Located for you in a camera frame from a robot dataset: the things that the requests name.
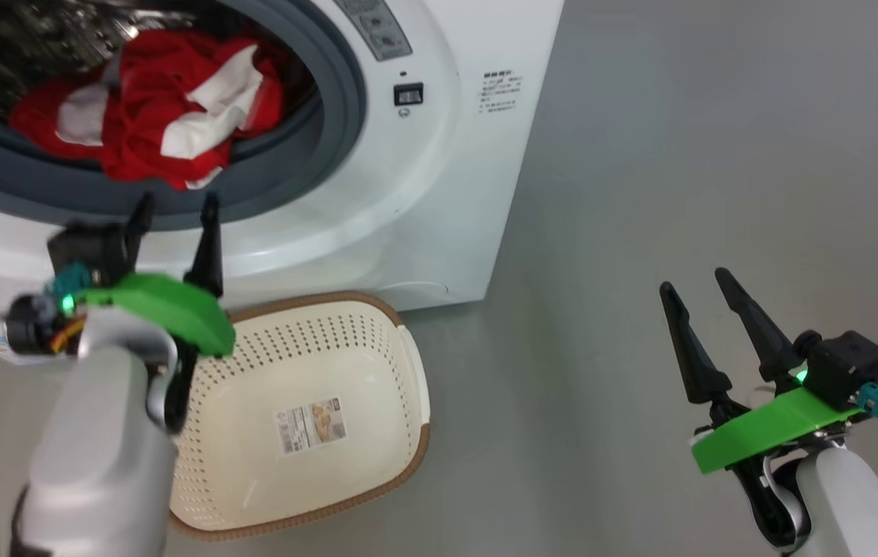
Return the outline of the red and white laundry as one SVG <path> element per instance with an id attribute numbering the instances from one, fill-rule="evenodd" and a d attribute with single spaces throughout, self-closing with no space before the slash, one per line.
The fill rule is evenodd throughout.
<path id="1" fill-rule="evenodd" d="M 289 60 L 257 36 L 149 29 L 102 66 L 34 87 L 9 125 L 46 154 L 98 162 L 112 180 L 201 190 L 231 164 L 234 142 L 283 121 Z"/>

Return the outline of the white washing machine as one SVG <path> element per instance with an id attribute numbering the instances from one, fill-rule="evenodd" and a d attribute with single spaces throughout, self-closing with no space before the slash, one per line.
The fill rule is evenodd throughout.
<path id="1" fill-rule="evenodd" d="M 381 297 L 410 310 L 482 299 L 493 271 L 565 0 L 386 0 L 413 53 L 378 61 L 333 0 L 313 0 L 349 39 L 367 119 L 346 161 L 314 190 L 261 215 L 222 219 L 223 306 L 333 290 L 441 282 L 434 299 Z M 477 113 L 485 73 L 524 77 L 516 110 Z M 425 85 L 395 107 L 397 84 Z M 0 216 L 2 318 L 53 274 L 46 241 L 61 225 Z M 200 222 L 145 236 L 143 272 L 183 275 Z"/>

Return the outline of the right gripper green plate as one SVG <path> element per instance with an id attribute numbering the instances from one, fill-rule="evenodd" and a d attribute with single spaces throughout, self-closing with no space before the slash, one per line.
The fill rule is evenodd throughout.
<path id="1" fill-rule="evenodd" d="M 740 285 L 728 268 L 715 269 L 726 304 L 740 321 L 756 350 L 764 381 L 785 381 L 801 359 L 781 328 Z M 804 505 L 776 482 L 771 463 L 781 454 L 828 437 L 844 434 L 846 421 L 859 409 L 839 412 L 805 388 L 778 396 L 760 408 L 747 409 L 728 399 L 733 385 L 711 360 L 690 323 L 690 314 L 670 282 L 659 297 L 677 364 L 690 403 L 712 403 L 726 419 L 691 446 L 701 473 L 729 471 L 739 481 L 761 535 L 774 548 L 799 548 L 808 536 L 810 519 Z"/>

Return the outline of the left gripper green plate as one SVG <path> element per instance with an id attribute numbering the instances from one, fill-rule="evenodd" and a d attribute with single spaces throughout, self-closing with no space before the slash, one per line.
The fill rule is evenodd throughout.
<path id="1" fill-rule="evenodd" d="M 138 260 L 142 238 L 152 228 L 155 195 L 144 193 L 123 230 L 126 262 Z M 169 434 L 180 434 L 199 357 L 229 357 L 236 331 L 220 306 L 224 295 L 220 201 L 206 195 L 200 211 L 201 235 L 183 282 L 166 274 L 130 274 L 113 288 L 83 290 L 77 301 L 86 317 L 77 356 L 120 347 L 145 366 L 163 366 L 146 392 L 151 420 Z"/>

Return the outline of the cream basket with brown rim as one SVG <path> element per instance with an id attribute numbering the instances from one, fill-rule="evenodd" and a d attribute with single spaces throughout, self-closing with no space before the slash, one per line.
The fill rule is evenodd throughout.
<path id="1" fill-rule="evenodd" d="M 423 360 L 402 318 L 361 292 L 231 315 L 233 355 L 198 363 L 177 439 L 171 528 L 203 542 L 321 521 L 388 494 L 429 448 Z M 284 456 L 275 412 L 337 396 L 347 439 Z"/>

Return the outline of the stainless steel washing machine drum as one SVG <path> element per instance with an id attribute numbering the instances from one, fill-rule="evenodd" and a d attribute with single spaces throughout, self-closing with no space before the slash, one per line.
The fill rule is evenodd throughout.
<path id="1" fill-rule="evenodd" d="M 0 119 L 33 86 L 87 73 L 146 29 L 193 27 L 205 0 L 0 0 Z"/>

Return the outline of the grey warning label sticker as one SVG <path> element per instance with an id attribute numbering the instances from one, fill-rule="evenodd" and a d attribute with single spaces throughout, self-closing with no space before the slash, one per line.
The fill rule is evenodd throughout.
<path id="1" fill-rule="evenodd" d="M 333 0 L 378 61 L 411 56 L 412 46 L 386 0 Z"/>

